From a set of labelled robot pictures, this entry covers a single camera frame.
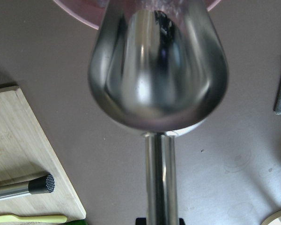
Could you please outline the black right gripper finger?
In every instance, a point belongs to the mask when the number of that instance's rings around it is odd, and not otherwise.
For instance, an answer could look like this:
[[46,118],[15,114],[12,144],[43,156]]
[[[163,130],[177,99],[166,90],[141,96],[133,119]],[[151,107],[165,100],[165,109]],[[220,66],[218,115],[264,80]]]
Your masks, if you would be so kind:
[[[145,217],[138,217],[135,220],[136,225],[147,225],[147,219]],[[179,225],[185,225],[185,221],[179,218]]]

